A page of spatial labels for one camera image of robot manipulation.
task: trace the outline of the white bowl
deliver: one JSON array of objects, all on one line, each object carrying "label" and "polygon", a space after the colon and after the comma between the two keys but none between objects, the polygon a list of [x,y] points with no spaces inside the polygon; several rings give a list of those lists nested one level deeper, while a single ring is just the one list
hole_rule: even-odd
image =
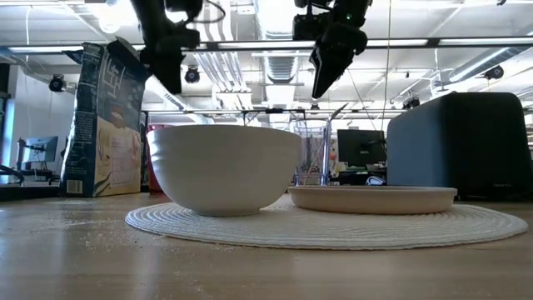
[{"label": "white bowl", "polygon": [[233,125],[167,127],[147,135],[153,170],[175,203],[206,216],[258,213],[287,189],[301,139]]}]

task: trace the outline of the cup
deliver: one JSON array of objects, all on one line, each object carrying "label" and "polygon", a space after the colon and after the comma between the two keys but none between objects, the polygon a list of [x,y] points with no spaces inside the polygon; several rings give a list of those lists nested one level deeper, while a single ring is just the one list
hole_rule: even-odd
[{"label": "cup", "polygon": [[331,128],[327,121],[303,120],[291,123],[301,138],[301,159],[296,165],[294,185],[328,184]]}]

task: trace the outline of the wooden table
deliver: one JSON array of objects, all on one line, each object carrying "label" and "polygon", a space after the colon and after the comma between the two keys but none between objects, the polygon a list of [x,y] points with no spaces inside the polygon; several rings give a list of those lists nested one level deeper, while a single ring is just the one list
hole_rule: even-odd
[{"label": "wooden table", "polygon": [[[533,234],[408,251],[182,241],[126,225],[167,201],[126,195],[0,207],[1,299],[529,299]],[[533,223],[532,204],[482,204]]]}]

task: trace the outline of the white placemat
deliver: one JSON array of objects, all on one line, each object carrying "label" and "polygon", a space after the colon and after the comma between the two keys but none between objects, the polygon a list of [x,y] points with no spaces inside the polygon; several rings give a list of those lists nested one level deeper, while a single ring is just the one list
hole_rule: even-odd
[{"label": "white placemat", "polygon": [[281,199],[246,217],[203,217],[174,203],[138,208],[126,222],[150,233],[265,248],[375,250],[482,243],[527,231],[503,212],[454,205],[447,212],[377,216],[315,212]]}]

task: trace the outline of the beige plate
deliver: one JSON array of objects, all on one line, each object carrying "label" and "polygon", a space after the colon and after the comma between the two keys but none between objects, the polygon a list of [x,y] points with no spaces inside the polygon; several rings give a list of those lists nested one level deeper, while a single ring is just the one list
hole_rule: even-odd
[{"label": "beige plate", "polygon": [[453,204],[457,190],[447,187],[289,187],[299,208],[332,213],[438,213]]}]

